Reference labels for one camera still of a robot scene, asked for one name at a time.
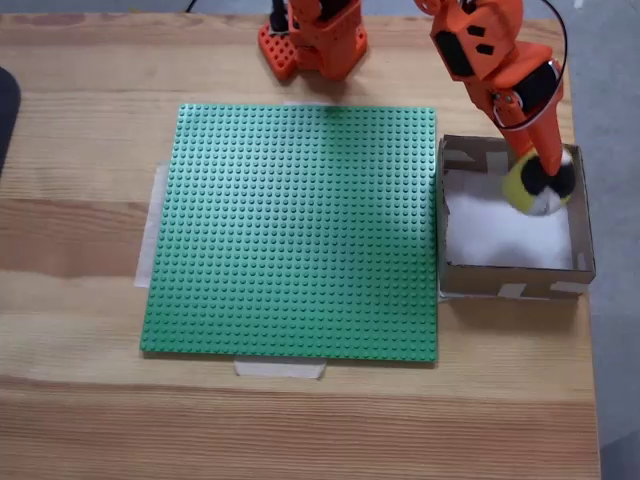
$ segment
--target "masking tape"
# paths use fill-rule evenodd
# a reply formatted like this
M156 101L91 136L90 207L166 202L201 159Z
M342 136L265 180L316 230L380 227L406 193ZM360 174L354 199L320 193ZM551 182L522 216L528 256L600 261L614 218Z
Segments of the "masking tape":
M443 159L445 162L469 162L473 163L475 160L471 158L467 153L462 150L444 150Z
M578 264L578 270L587 270L587 257L584 253L580 252L576 255L576 260Z
M149 288L151 285L151 273L153 272L153 259L156 254L158 243L158 233L160 232L160 222L162 219L162 206L164 195L167 191L167 179L169 177L169 165L160 165L156 168L156 176L151 189L151 199L149 200L149 210L147 211L147 222L144 225L144 235L140 245L138 256L138 268L133 284L136 287Z
M551 285L551 290L566 293L587 293L589 291L589 285L574 282L556 282Z
M520 298L525 288L527 288L526 283L505 283L502 285L502 288L500 288L498 296L503 298Z
M236 356L236 375L253 377L289 377L318 379L327 361L324 358L248 357Z

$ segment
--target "wood grain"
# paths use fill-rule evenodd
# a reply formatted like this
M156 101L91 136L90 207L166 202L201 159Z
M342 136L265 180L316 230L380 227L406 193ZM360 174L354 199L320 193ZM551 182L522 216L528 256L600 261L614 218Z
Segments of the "wood grain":
M0 181L0 477L598 478L586 299L441 304L434 368L330 362L308 381L140 356L133 275L181 103L426 105L441 133L496 134L427 19L367 19L347 83L289 85L258 54L261 21L0 18L23 90ZM561 54L552 22L522 36ZM559 117L573 141L569 91Z

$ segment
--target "black and yellow ball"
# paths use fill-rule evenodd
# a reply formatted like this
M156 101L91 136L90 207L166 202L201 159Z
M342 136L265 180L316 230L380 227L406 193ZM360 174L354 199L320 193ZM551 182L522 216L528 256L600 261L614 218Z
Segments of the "black and yellow ball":
M576 186L573 158L562 151L555 176L545 172L535 150L524 155L503 180L502 191L511 206L527 215L550 215L565 205Z

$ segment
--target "black wire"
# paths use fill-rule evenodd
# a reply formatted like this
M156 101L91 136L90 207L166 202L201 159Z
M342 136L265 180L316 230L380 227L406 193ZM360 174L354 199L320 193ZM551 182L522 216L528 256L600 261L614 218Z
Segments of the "black wire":
M551 4L551 2L549 2L549 0L540 0L540 1L542 3L544 3L547 7L549 7L549 9L556 16L556 19L558 20L558 23L560 23L560 28L562 28L562 36L564 37L564 59L562 60L562 68L560 69L560 74L558 75L558 80L556 81L556 86L553 89L553 95L551 95L551 97L549 97L549 100L544 105L544 107L542 107L538 111L538 113L536 113L532 118L530 118L528 120L525 120L524 122L516 123L515 125L509 125L508 127L501 127L497 122L494 121L494 123L496 124L496 126L500 130L506 130L507 132L510 132L510 131L513 131L513 130L522 129L522 127L524 127L525 125L528 125L528 124L531 124L531 123L535 122L538 119L538 117L544 113L544 111L551 104L551 101L553 100L553 97L555 97L556 93L558 93L558 89L560 88L560 85L562 85L562 78L564 77L564 70L567 67L567 54L569 52L569 38L568 38L568 35L567 35L567 26L564 24L564 20L562 19L562 15L560 15L560 12L558 12L556 7L554 7Z
M185 13L191 13L191 10L193 10L193 6L196 4L198 0L191 0L191 3L189 4L189 6L187 7L187 9L184 11Z

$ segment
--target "orange 3d printed part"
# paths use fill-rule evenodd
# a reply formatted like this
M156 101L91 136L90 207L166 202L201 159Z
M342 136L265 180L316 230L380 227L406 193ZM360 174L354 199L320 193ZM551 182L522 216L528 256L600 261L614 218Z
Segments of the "orange 3d printed part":
M414 0L433 15L431 38L451 78L462 82L471 101L500 130L519 159L503 191L518 210L551 213L575 188L571 155L563 149L556 106L563 96L567 33L558 11L565 59L551 48L516 40L522 0Z
M367 49L360 0L273 0L258 43L279 80L296 70L342 80Z

